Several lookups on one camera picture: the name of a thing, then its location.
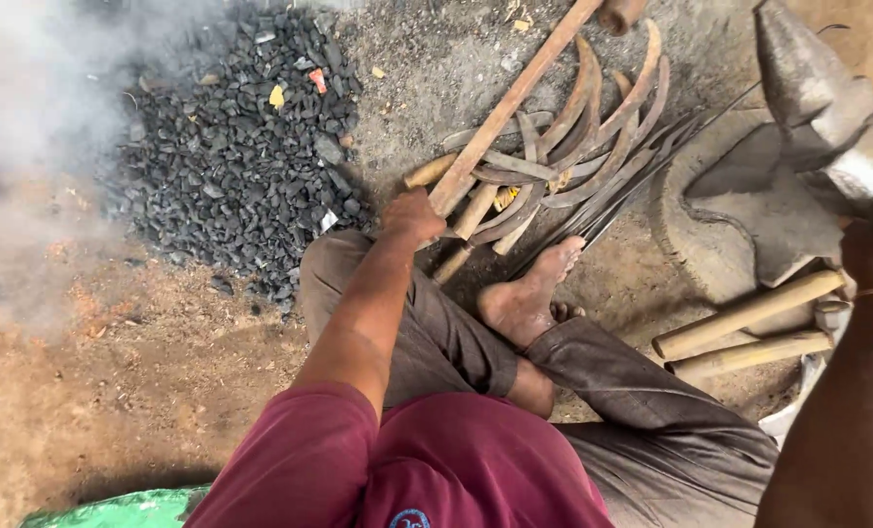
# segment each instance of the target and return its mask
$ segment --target yellow leaf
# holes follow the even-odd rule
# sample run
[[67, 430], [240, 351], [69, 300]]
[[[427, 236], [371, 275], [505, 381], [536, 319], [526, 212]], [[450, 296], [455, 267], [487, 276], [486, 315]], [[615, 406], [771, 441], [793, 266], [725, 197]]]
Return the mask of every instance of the yellow leaf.
[[270, 91], [269, 102], [277, 110], [280, 110], [280, 107], [284, 105], [284, 89], [281, 88], [280, 85], [277, 85]]

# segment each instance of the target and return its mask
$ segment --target charcoal pile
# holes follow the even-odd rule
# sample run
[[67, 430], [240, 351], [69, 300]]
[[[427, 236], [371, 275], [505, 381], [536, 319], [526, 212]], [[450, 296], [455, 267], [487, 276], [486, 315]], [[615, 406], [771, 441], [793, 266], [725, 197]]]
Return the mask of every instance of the charcoal pile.
[[354, 160], [357, 64], [325, 17], [238, 3], [180, 37], [173, 61], [140, 67], [129, 142], [102, 179], [109, 216], [177, 264], [254, 275], [248, 292], [284, 313], [306, 246], [330, 227], [369, 228], [337, 170]]

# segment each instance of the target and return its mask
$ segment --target logo on shirt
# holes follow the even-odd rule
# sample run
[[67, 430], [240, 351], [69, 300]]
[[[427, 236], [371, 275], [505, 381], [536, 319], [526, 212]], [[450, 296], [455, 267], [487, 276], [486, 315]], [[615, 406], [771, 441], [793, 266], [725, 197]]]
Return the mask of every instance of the logo on shirt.
[[422, 511], [411, 508], [395, 515], [388, 528], [430, 528], [430, 522]]

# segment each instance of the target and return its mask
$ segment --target smoke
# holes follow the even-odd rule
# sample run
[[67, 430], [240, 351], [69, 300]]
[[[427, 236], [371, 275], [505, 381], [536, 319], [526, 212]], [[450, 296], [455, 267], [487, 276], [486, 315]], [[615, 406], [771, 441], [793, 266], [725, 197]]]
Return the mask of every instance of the smoke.
[[97, 221], [93, 175], [113, 171], [135, 119], [141, 65], [178, 63], [178, 42], [220, 2], [0, 0], [0, 330], [67, 319], [79, 270], [55, 244], [119, 237]]

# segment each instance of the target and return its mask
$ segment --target gray trousers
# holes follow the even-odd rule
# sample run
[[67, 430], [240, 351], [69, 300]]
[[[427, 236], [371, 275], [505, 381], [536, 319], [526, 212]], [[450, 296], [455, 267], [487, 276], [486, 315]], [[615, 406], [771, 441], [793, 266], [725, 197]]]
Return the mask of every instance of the gray trousers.
[[[371, 239], [345, 231], [313, 242], [302, 303], [315, 342]], [[604, 422], [558, 424], [625, 526], [751, 526], [778, 455], [759, 428], [665, 372], [588, 318], [548, 330], [524, 353]], [[414, 270], [385, 408], [415, 396], [512, 388], [515, 351]]]

